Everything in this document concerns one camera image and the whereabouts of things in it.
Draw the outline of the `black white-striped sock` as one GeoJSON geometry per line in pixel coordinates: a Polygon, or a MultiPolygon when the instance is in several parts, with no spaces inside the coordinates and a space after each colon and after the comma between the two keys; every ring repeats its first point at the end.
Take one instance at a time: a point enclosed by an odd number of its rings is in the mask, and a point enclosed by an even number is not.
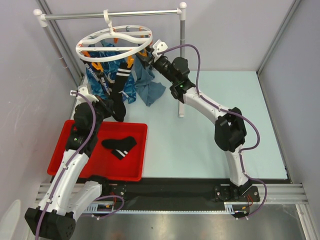
{"type": "Polygon", "coordinates": [[[117,159],[122,160],[137,145],[137,142],[132,136],[128,136],[123,139],[104,139],[101,145],[105,149],[111,150],[117,159]]]}
{"type": "Polygon", "coordinates": [[[126,62],[122,62],[115,75],[110,99],[113,101],[113,118],[117,122],[123,122],[126,115],[126,107],[123,102],[123,90],[131,74],[132,67],[128,67],[126,62]]]}

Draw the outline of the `orange clothes peg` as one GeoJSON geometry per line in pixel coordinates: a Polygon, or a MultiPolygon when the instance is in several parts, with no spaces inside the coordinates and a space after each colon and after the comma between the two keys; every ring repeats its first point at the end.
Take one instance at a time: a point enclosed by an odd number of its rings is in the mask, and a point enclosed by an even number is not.
{"type": "Polygon", "coordinates": [[[87,58],[90,58],[91,55],[89,54],[88,51],[81,51],[81,54],[84,56],[84,57],[87,57],[87,58]]]}
{"type": "Polygon", "coordinates": [[[127,68],[131,69],[134,64],[135,59],[132,56],[127,58],[127,68]]]}

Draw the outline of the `white round clip hanger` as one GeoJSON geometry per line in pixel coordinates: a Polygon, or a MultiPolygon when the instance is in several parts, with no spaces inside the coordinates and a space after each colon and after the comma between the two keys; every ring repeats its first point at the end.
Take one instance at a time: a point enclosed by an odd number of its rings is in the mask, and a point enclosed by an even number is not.
{"type": "Polygon", "coordinates": [[[75,52],[86,62],[111,62],[133,56],[145,49],[153,41],[153,32],[142,25],[114,26],[111,15],[106,9],[103,17],[107,28],[98,30],[81,39],[75,47],[75,52]],[[87,52],[119,52],[108,57],[85,57],[81,51],[87,52]]]}

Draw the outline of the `yellow-orange clothes peg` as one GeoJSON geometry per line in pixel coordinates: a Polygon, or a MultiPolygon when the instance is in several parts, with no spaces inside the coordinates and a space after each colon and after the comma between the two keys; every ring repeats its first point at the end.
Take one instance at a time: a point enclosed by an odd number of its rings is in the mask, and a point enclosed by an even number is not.
{"type": "Polygon", "coordinates": [[[104,71],[104,68],[103,68],[103,66],[101,65],[100,62],[92,62],[91,65],[92,65],[97,71],[100,71],[100,72],[103,72],[103,71],[104,71]]]}

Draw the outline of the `black blue sunrise sock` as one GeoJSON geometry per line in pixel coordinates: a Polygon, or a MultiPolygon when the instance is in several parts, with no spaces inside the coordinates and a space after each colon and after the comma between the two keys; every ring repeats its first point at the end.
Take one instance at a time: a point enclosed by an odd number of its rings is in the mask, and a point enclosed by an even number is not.
{"type": "Polygon", "coordinates": [[[102,79],[98,77],[98,75],[93,71],[88,63],[85,63],[84,66],[86,77],[92,92],[96,95],[102,95],[104,89],[102,85],[102,79]]]}

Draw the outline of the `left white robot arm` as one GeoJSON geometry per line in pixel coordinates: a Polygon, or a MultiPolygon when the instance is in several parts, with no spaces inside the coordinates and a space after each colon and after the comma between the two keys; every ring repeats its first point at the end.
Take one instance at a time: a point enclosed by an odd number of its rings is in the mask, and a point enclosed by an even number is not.
{"type": "Polygon", "coordinates": [[[109,197],[110,187],[94,175],[78,193],[72,195],[72,192],[98,143],[103,120],[111,115],[110,107],[102,99],[75,107],[74,124],[58,171],[38,206],[28,208],[24,215],[35,238],[69,240],[78,219],[91,202],[109,197]]]}

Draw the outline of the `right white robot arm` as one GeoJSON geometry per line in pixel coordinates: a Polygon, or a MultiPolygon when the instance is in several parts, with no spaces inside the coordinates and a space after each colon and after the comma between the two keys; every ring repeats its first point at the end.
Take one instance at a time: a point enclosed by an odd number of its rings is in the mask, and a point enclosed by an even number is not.
{"type": "Polygon", "coordinates": [[[188,60],[176,57],[172,62],[166,56],[157,60],[148,54],[137,53],[136,57],[144,68],[152,67],[170,83],[170,92],[174,99],[188,105],[214,124],[214,141],[225,152],[230,173],[230,194],[242,201],[249,194],[251,181],[245,176],[240,161],[240,150],[245,143],[247,130],[242,113],[237,107],[224,110],[218,104],[210,104],[189,79],[188,60]]]}

